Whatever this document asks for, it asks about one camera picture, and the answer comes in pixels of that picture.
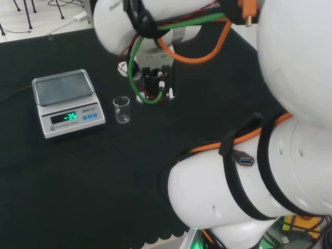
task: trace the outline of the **white cable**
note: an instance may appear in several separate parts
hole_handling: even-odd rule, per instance
[[[77,22],[77,20],[76,20],[76,19],[73,19],[73,20],[70,21],[69,23],[63,25],[62,27],[60,27],[60,28],[58,28],[58,29],[56,29],[56,30],[53,30],[53,31],[47,33],[46,35],[52,34],[52,33],[56,32],[56,31],[58,31],[58,30],[60,30],[60,29],[62,29],[62,28],[64,28],[64,27],[67,27],[69,24],[71,24],[71,23],[73,23],[73,22]]]
[[[69,24],[71,24],[71,23],[73,23],[73,22],[75,22],[75,21],[77,21],[77,22],[81,22],[81,21],[83,21],[83,20],[85,20],[85,19],[87,19],[87,18],[88,18],[88,14],[87,14],[87,12],[86,12],[86,11],[83,11],[82,13],[73,16],[73,20],[70,21],[69,23],[63,25],[62,27],[60,27],[60,28],[58,28],[58,29],[56,29],[56,30],[53,30],[53,31],[47,33],[46,35],[52,34],[52,33],[56,32],[56,31],[58,31],[58,30],[60,30],[60,29],[62,29],[62,28],[64,28],[64,27],[67,27]]]

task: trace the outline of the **digital display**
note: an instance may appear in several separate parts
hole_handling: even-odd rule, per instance
[[[52,124],[77,119],[76,112],[64,113],[51,117]]]

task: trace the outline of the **yellow component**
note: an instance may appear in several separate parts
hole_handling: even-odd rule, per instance
[[[300,226],[300,227],[305,227],[305,228],[312,228],[314,225],[316,225],[321,218],[319,217],[312,217],[309,220],[303,219],[300,216],[285,216],[284,221],[287,223],[292,223],[293,218],[295,219],[294,225]],[[289,231],[290,227],[288,225],[283,225],[282,230],[283,231]],[[320,227],[318,226],[315,228],[317,232],[320,231]],[[302,229],[292,227],[292,231],[303,231]],[[311,235],[313,238],[317,239],[319,234],[315,232],[309,232],[309,235]]]

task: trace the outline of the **scale label text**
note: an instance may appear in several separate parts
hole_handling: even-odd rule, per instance
[[[84,109],[84,110],[82,110],[82,113],[87,113],[87,112],[90,112],[92,110],[95,110],[95,107]]]

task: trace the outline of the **black tablecloth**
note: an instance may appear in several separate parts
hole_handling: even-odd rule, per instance
[[[177,52],[203,56],[219,34],[204,27]],[[167,201],[178,153],[219,139],[252,112],[281,109],[256,51],[234,31],[209,63],[175,64],[179,95],[170,104],[138,104],[116,59],[94,30],[0,44],[0,99],[34,78],[83,68],[106,116],[103,126],[47,140],[31,89],[0,104],[1,248],[140,248],[180,236],[187,228]],[[119,95],[131,99],[130,123],[115,121]]]

